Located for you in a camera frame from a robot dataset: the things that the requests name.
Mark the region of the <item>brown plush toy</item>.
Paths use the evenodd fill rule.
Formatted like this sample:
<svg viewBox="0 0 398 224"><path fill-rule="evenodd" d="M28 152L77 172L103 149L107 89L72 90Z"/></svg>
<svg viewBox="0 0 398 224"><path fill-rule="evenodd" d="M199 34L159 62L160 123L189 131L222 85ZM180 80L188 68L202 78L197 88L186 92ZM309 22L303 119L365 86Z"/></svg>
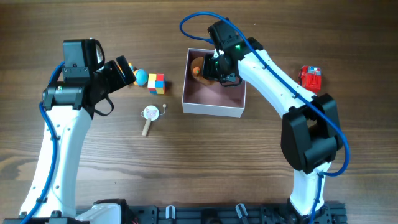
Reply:
<svg viewBox="0 0 398 224"><path fill-rule="evenodd" d="M192 60L190 64L190 71L193 76L193 78L204 84L204 85L213 85L215 84L215 81L213 80L207 80L203 76L203 64L204 64L204 57L197 57Z"/></svg>

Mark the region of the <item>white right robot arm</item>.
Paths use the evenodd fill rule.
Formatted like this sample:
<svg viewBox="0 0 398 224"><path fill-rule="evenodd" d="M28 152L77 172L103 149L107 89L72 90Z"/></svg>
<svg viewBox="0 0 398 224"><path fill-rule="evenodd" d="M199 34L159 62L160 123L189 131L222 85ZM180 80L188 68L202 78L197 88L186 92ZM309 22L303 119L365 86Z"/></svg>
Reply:
<svg viewBox="0 0 398 224"><path fill-rule="evenodd" d="M290 204L301 217L316 213L324 204L319 176L343 146L335 100L300 86L255 38L241 37L227 22L214 23L208 33L215 53L205 56L203 76L223 86L250 83L274 107L282 119L282 153L294 170Z"/></svg>

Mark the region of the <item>red toy fire truck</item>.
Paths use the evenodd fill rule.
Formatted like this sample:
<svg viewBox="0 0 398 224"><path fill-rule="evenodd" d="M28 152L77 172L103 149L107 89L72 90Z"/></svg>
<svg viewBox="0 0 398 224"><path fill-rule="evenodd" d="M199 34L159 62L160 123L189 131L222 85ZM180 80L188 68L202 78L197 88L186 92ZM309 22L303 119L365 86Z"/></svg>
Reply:
<svg viewBox="0 0 398 224"><path fill-rule="evenodd" d="M299 83L306 90L318 94L322 84L322 71L320 67L305 65L300 69Z"/></svg>

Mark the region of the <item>colourful two-by-two puzzle cube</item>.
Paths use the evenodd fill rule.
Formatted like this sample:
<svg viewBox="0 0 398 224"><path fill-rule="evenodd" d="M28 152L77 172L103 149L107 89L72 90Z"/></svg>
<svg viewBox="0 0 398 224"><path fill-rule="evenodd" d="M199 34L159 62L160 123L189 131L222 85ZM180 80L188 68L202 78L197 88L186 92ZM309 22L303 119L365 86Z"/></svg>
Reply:
<svg viewBox="0 0 398 224"><path fill-rule="evenodd" d="M165 75L163 73L150 73L148 75L147 89L155 95L164 95L166 90Z"/></svg>

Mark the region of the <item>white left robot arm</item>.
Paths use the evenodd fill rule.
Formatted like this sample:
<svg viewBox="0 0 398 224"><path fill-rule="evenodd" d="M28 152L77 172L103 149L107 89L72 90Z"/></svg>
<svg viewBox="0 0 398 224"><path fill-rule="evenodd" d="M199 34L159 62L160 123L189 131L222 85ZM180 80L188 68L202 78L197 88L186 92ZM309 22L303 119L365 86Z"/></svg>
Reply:
<svg viewBox="0 0 398 224"><path fill-rule="evenodd" d="M96 39L63 42L64 61L56 67L42 94L39 111L44 137L34 179L19 217L22 223L52 215L73 217L81 150L95 106L111 102L109 94L136 78L124 56L106 61Z"/></svg>

